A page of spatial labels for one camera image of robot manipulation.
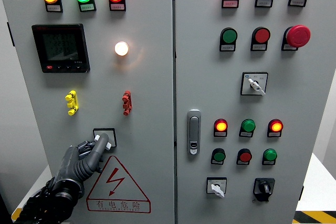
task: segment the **digital power meter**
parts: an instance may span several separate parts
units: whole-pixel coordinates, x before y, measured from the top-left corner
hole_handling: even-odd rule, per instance
[[[83,24],[33,25],[43,73],[90,71]]]

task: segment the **red emergency stop button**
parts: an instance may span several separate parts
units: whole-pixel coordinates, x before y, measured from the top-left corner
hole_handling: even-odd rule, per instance
[[[249,149],[241,149],[237,155],[237,165],[249,165],[252,154]]]
[[[290,27],[286,33],[287,43],[292,47],[303,47],[310,39],[310,30],[307,26],[297,25]]]

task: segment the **electrical control cabinet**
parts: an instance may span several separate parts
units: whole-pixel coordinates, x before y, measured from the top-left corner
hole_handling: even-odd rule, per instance
[[[127,10],[125,0],[47,1],[3,0],[51,173],[70,145],[93,141],[93,129],[117,142],[70,220],[174,223],[173,0],[126,0]],[[32,26],[66,24],[82,26],[90,66],[80,72],[80,57],[73,66],[62,60],[77,35],[46,32],[41,48],[56,55],[46,56],[43,73]],[[126,55],[115,52],[118,42]]]
[[[335,0],[295,1],[302,5],[175,0],[178,223],[292,223],[336,67]],[[309,42],[282,51],[297,25],[310,39],[299,26],[295,41]],[[228,27],[236,35],[220,38]],[[254,34],[260,27],[270,33]],[[218,50],[222,40],[235,40],[235,50]],[[267,41],[267,50],[252,51],[251,40]],[[195,155],[187,151],[190,110],[202,117]],[[218,119],[227,122],[223,137],[214,136]],[[217,148],[222,165],[212,163]],[[237,157],[242,149],[250,153]],[[226,178],[224,198],[209,193],[209,177]]]

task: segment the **robotic hand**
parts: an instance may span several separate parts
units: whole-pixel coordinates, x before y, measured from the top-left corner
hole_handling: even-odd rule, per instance
[[[103,133],[97,142],[85,141],[69,147],[57,175],[29,198],[15,224],[56,224],[68,219],[84,195],[83,182],[94,172],[102,172],[99,162],[108,140]]]

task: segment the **white switch handle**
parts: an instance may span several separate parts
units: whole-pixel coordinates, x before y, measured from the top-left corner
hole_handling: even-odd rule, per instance
[[[211,184],[211,189],[215,193],[215,195],[224,199],[224,192],[220,189],[219,186]]]
[[[256,81],[252,80],[251,78],[249,78],[248,81],[250,82],[251,87],[255,91],[258,91],[261,95],[265,95],[265,92],[263,91],[263,89],[259,86],[259,84]]]

